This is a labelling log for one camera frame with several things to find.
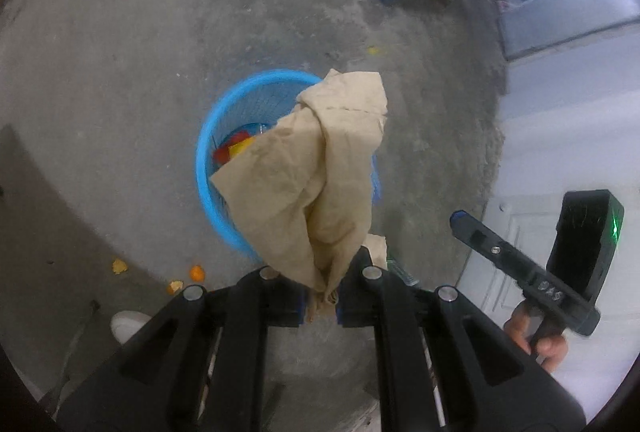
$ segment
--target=green light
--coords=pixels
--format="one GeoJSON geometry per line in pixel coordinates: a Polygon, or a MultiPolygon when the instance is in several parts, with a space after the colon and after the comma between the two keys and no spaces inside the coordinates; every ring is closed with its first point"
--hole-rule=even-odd
{"type": "Polygon", "coordinates": [[[613,240],[615,240],[616,242],[620,238],[620,235],[619,235],[618,231],[619,231],[618,230],[618,221],[616,221],[616,218],[613,217],[613,240]]]}

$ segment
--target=shoe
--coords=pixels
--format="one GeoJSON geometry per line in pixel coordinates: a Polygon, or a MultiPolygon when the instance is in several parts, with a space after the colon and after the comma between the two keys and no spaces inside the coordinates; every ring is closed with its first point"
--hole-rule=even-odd
{"type": "Polygon", "coordinates": [[[149,315],[138,311],[120,311],[111,319],[111,334],[120,345],[126,343],[151,320],[149,315]]]}

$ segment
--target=blue plastic basket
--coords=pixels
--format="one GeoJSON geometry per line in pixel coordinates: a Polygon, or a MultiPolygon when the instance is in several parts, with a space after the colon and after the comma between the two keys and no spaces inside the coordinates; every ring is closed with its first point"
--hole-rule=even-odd
{"type": "MultiPolygon", "coordinates": [[[[224,199],[209,177],[216,171],[213,151],[240,129],[261,131],[291,112],[296,97],[308,86],[322,81],[318,76],[298,70],[276,69],[259,72],[234,85],[209,112],[196,146],[198,194],[211,225],[232,248],[260,260],[231,221],[224,199]]],[[[380,198],[380,181],[375,161],[371,180],[374,200],[380,198]]]]}

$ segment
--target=finger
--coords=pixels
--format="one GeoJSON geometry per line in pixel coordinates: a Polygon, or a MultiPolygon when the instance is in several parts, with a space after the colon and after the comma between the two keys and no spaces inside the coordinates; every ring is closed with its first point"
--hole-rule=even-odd
{"type": "Polygon", "coordinates": [[[526,312],[518,311],[516,308],[511,319],[507,320],[504,325],[504,332],[527,354],[531,353],[531,347],[529,342],[525,340],[524,333],[529,328],[529,320],[526,312]]]}
{"type": "Polygon", "coordinates": [[[546,357],[545,361],[542,362],[542,368],[551,373],[558,368],[558,365],[569,352],[569,344],[564,336],[551,336],[540,340],[536,346],[536,351],[541,356],[546,357]]]}
{"type": "Polygon", "coordinates": [[[523,300],[513,310],[513,313],[511,314],[511,318],[515,318],[518,320],[526,319],[526,325],[528,326],[531,320],[531,317],[529,315],[529,310],[530,310],[530,304],[526,300],[523,300]]]}

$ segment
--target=metal screw head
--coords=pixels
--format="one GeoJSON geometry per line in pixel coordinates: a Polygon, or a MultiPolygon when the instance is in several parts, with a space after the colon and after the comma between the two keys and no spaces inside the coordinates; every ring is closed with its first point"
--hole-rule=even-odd
{"type": "Polygon", "coordinates": [[[188,286],[182,292],[182,296],[190,302],[198,300],[202,295],[204,295],[204,289],[201,286],[188,286]]]}
{"type": "Polygon", "coordinates": [[[262,278],[262,280],[273,280],[274,278],[278,278],[279,276],[280,273],[275,271],[271,266],[260,269],[260,278],[262,278]]]}
{"type": "Polygon", "coordinates": [[[438,289],[438,296],[445,302],[453,302],[453,300],[458,298],[458,290],[451,286],[442,286],[438,289]]]}
{"type": "Polygon", "coordinates": [[[362,270],[362,276],[367,280],[378,280],[382,277],[382,270],[377,266],[367,266],[362,270]]]}

